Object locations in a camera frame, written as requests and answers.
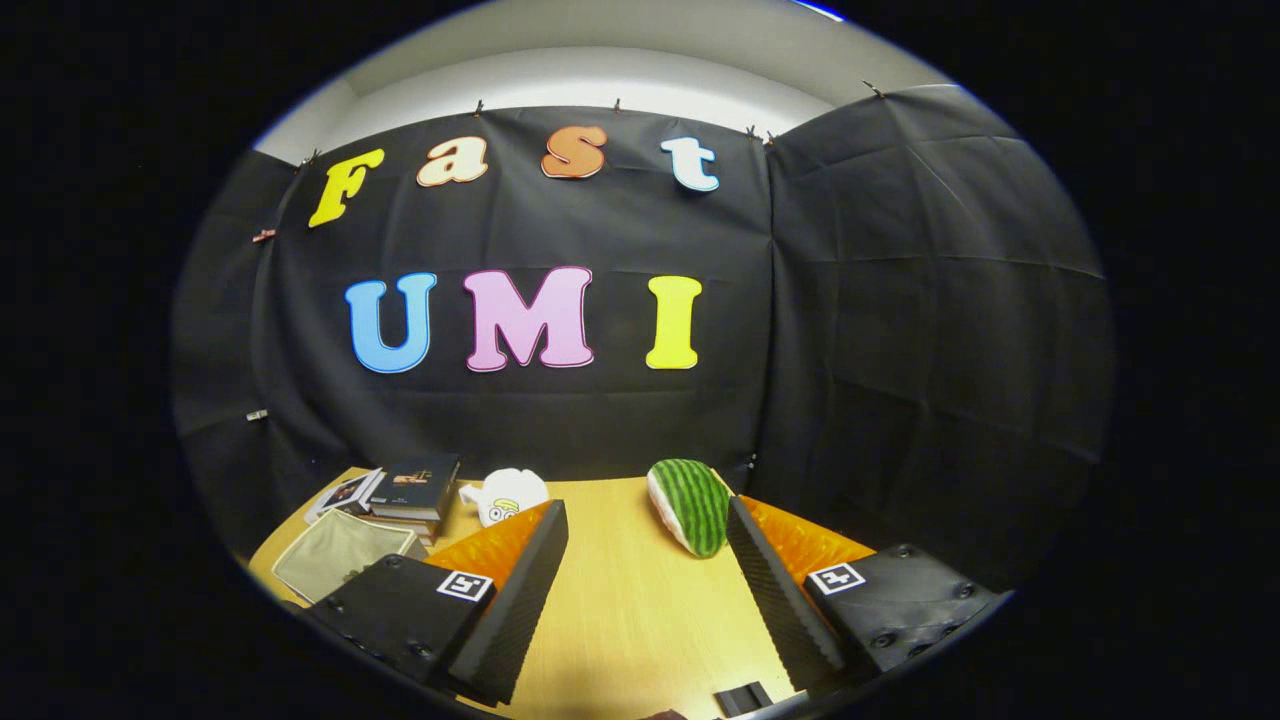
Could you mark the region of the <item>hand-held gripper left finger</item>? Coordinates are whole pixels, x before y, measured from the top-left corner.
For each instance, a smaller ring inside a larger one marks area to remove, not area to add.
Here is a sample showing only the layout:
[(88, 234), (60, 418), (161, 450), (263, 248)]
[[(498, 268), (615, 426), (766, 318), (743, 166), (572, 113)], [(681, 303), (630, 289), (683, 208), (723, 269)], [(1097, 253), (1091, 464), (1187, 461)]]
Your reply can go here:
[(430, 559), (389, 553), (308, 607), (308, 626), (397, 680), (512, 701), (570, 538), (550, 500)]

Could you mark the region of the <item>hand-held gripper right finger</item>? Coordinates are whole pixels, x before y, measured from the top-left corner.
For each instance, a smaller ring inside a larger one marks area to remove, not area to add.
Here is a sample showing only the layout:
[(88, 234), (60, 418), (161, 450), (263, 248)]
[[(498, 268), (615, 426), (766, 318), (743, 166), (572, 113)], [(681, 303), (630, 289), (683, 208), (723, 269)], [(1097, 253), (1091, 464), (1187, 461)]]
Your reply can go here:
[(788, 679), (817, 696), (904, 673), (1004, 603), (916, 544), (870, 550), (746, 496), (727, 538)]

